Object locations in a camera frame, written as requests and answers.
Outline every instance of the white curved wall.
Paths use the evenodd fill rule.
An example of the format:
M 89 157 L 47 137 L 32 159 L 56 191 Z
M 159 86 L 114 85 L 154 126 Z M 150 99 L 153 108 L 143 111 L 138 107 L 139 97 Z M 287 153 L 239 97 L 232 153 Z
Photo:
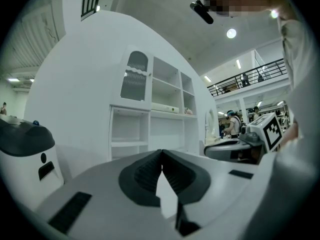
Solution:
M 192 78 L 200 140 L 205 140 L 210 108 L 218 129 L 215 101 L 183 56 L 140 21 L 101 10 L 67 32 L 52 49 L 25 108 L 25 120 L 38 120 L 52 132 L 65 180 L 107 161 L 112 72 L 127 45 L 150 52 Z

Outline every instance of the balcony railing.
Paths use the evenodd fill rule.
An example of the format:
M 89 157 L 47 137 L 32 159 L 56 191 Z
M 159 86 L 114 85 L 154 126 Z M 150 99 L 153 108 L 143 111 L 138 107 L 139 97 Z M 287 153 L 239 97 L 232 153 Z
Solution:
M 265 65 L 258 66 L 246 72 L 232 76 L 226 80 L 208 86 L 213 97 L 226 94 L 241 88 L 268 81 L 269 79 L 287 74 L 284 59 L 278 59 Z

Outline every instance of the cabinet door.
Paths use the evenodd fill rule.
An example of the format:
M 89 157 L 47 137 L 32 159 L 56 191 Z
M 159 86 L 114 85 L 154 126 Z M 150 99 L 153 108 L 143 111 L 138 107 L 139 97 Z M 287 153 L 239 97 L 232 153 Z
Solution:
M 114 74 L 111 104 L 134 109 L 151 110 L 154 57 L 129 45 Z

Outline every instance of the black rectangular slot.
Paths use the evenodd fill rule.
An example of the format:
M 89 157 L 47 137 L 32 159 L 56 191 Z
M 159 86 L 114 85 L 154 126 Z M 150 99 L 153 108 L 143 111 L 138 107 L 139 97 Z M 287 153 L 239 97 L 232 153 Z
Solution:
M 53 169 L 55 168 L 54 164 L 50 161 L 44 166 L 41 166 L 38 170 L 39 180 L 41 181 L 46 177 Z
M 48 222 L 49 225 L 63 234 L 66 234 L 85 208 L 91 194 L 77 192 Z
M 232 170 L 229 172 L 229 174 L 241 177 L 241 178 L 246 178 L 251 180 L 251 178 L 254 176 L 253 173 L 249 173 L 249 172 L 244 172 L 244 171 L 240 171 L 240 170 Z

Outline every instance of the ceiling light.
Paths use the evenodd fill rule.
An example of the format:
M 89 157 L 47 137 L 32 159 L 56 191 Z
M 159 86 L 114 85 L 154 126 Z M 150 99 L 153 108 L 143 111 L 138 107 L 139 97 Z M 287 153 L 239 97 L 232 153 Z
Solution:
M 241 69 L 240 60 L 236 60 L 236 63 L 238 64 L 238 68 Z
M 272 18 L 275 19 L 275 18 L 278 18 L 278 16 L 279 16 L 279 13 L 278 13 L 276 10 L 272 10 L 272 11 L 271 11 L 271 17 L 272 17 Z
M 226 36 L 227 36 L 228 38 L 234 38 L 236 35 L 237 35 L 237 31 L 235 31 L 233 28 L 229 29 L 229 30 L 226 32 Z
M 210 79 L 209 77 L 207 77 L 207 76 L 205 75 L 204 78 L 207 79 L 207 81 L 208 81 L 209 83 L 211 83 L 211 79 Z
M 10 82 L 20 82 L 18 78 L 9 78 Z

